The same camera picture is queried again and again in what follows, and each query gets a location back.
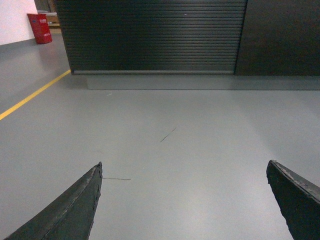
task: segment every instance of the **white wall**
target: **white wall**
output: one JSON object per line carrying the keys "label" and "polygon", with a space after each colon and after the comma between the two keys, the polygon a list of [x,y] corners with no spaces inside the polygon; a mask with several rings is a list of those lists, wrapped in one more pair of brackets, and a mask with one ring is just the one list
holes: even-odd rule
{"label": "white wall", "polygon": [[0,45],[33,39],[27,14],[36,14],[34,0],[0,0]]}

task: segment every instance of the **baseboard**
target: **baseboard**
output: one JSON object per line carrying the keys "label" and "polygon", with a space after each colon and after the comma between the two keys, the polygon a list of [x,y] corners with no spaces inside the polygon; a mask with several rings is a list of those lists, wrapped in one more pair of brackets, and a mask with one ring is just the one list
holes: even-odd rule
{"label": "baseboard", "polygon": [[17,41],[12,42],[4,45],[0,45],[0,53],[5,53],[14,49],[24,48],[24,47],[31,47],[36,46],[36,40],[34,38],[24,40],[24,41]]}
{"label": "baseboard", "polygon": [[83,75],[90,90],[320,90],[319,76]]}

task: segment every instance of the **dark wall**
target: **dark wall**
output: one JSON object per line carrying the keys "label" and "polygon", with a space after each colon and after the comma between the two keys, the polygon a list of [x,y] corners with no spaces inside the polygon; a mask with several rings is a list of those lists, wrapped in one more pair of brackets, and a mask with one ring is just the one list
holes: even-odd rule
{"label": "dark wall", "polygon": [[236,75],[320,75],[320,0],[248,0]]}

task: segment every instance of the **roller shutter door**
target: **roller shutter door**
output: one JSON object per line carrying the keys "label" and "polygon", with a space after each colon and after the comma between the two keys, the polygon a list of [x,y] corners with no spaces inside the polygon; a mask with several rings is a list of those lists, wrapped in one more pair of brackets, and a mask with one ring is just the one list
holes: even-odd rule
{"label": "roller shutter door", "polygon": [[71,70],[233,74],[247,0],[58,0]]}

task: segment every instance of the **black wall panel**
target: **black wall panel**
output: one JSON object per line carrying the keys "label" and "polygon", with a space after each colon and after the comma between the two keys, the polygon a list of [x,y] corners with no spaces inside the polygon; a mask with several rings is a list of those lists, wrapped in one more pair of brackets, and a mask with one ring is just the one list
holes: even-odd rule
{"label": "black wall panel", "polygon": [[234,73],[247,0],[57,0],[72,71]]}
{"label": "black wall panel", "polygon": [[320,75],[320,0],[248,0],[236,75]]}

